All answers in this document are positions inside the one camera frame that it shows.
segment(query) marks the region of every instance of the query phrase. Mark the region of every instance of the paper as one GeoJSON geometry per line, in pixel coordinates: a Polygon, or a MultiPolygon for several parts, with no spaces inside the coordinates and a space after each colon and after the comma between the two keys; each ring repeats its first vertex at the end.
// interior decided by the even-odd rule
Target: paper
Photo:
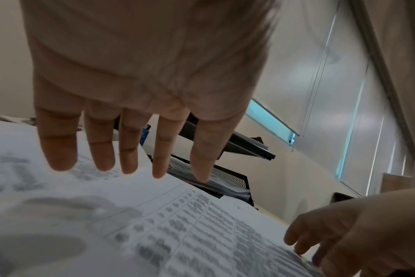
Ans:
{"type": "Polygon", "coordinates": [[[254,213],[241,218],[170,175],[155,180],[148,166],[129,176],[91,173],[82,143],[88,173],[53,174],[33,130],[19,132],[4,130],[0,140],[0,276],[320,274],[263,236],[254,213]]]}

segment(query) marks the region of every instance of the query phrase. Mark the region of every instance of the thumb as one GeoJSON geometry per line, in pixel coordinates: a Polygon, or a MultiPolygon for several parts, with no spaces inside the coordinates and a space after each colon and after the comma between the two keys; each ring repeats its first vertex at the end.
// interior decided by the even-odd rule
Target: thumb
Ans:
{"type": "Polygon", "coordinates": [[[380,238],[370,229],[354,226],[323,258],[321,269],[327,277],[355,275],[379,250],[380,238]]]}

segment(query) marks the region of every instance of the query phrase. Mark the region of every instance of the paper sheet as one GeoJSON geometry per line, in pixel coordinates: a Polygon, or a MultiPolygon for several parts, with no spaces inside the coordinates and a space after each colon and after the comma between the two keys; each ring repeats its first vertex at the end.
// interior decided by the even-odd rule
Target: paper sheet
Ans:
{"type": "Polygon", "coordinates": [[[262,235],[257,214],[172,176],[155,180],[148,166],[97,175],[79,143],[79,172],[55,174],[33,132],[0,132],[0,276],[320,275],[262,235]]]}

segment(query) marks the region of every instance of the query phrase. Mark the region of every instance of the hand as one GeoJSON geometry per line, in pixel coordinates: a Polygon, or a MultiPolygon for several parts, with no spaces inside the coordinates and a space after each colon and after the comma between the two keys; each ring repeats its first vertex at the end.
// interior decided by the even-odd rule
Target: hand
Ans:
{"type": "Polygon", "coordinates": [[[302,255],[320,243],[312,261],[328,277],[388,276],[415,268],[415,189],[352,199],[301,214],[285,243],[302,255]]]}
{"type": "Polygon", "coordinates": [[[77,161],[85,128],[98,169],[114,166],[114,119],[121,114],[120,162],[137,168],[142,128],[159,114],[153,175],[168,168],[191,111],[199,118],[191,166],[209,179],[245,114],[266,60],[275,0],[21,1],[34,64],[41,147],[56,170],[77,161]]]}

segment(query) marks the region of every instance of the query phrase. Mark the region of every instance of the document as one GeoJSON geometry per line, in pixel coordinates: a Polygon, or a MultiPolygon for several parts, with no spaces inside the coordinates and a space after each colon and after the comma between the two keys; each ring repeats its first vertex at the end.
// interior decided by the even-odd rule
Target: document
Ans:
{"type": "Polygon", "coordinates": [[[0,276],[321,276],[254,214],[149,166],[96,172],[79,142],[79,164],[54,173],[24,127],[0,133],[0,276]]]}

